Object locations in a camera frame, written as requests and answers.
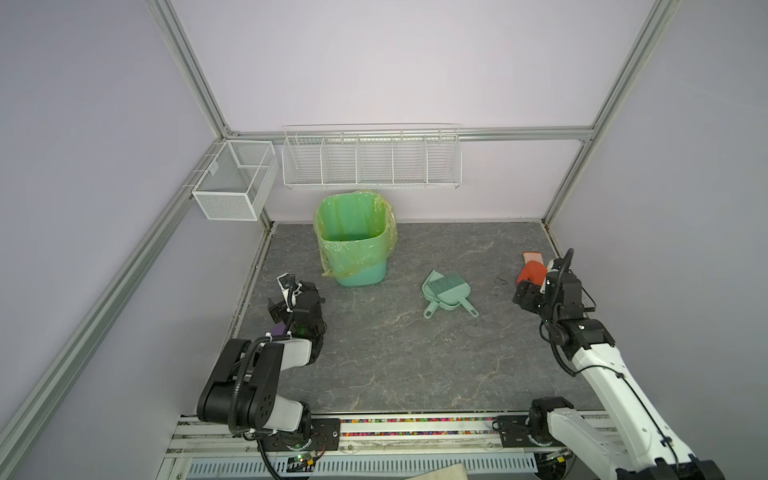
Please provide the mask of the mint green dustpan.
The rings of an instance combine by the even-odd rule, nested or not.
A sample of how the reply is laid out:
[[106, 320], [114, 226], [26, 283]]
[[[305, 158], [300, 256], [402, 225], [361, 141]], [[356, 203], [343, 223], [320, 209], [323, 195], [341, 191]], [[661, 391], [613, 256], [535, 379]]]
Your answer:
[[439, 273], [437, 270], [432, 270], [430, 274], [427, 276], [424, 283], [422, 284], [422, 287], [421, 287], [422, 294], [424, 298], [428, 301], [428, 305], [423, 312], [423, 317], [425, 319], [432, 318], [438, 309], [453, 311], [461, 306], [460, 303], [453, 303], [453, 304], [445, 303], [439, 299], [436, 291], [431, 286], [431, 282], [441, 279], [443, 277], [444, 275]]

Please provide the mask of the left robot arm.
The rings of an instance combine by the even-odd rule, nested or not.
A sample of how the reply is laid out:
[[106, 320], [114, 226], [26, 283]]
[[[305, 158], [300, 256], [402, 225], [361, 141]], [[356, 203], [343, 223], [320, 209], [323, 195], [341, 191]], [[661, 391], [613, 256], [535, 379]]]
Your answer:
[[282, 372], [313, 364], [327, 331], [324, 298], [312, 282], [286, 273], [277, 278], [282, 300], [268, 302], [275, 327], [255, 339], [230, 339], [199, 396], [199, 420], [225, 425], [233, 435], [279, 435], [304, 444], [311, 436], [310, 408], [278, 394]]

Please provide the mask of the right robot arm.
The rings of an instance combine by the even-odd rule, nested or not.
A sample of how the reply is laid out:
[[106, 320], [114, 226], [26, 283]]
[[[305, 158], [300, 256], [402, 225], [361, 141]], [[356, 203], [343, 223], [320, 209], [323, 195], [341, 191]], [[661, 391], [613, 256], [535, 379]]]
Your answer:
[[629, 371], [616, 341], [571, 268], [574, 252], [545, 262], [538, 252], [523, 255], [515, 304], [540, 318], [539, 332], [559, 367], [583, 377], [613, 421], [616, 445], [563, 397], [535, 399], [526, 431], [536, 445], [559, 442], [601, 479], [721, 479], [712, 460], [699, 458], [652, 405]]

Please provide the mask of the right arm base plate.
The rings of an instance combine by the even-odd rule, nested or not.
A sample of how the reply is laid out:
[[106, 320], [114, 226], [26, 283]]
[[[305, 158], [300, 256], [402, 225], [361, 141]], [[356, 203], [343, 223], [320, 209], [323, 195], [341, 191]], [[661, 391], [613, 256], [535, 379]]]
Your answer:
[[547, 436], [535, 436], [527, 415], [499, 415], [492, 421], [504, 448], [540, 447], [562, 448], [563, 444]]

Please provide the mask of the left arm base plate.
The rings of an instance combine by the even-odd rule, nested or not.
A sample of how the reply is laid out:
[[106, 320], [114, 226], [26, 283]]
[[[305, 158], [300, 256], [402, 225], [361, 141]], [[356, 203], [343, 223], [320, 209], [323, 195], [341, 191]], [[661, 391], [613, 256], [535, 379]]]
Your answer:
[[337, 451], [341, 440], [338, 417], [312, 417], [296, 432], [280, 432], [262, 438], [267, 452]]

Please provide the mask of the mint green hand brush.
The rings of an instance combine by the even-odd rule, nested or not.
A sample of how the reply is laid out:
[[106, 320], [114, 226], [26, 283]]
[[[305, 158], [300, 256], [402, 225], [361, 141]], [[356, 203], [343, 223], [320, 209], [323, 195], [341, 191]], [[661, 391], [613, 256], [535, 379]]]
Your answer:
[[431, 280], [428, 285], [441, 303], [460, 305], [472, 317], [479, 316], [477, 309], [469, 302], [471, 286], [459, 273], [449, 273], [439, 279]]

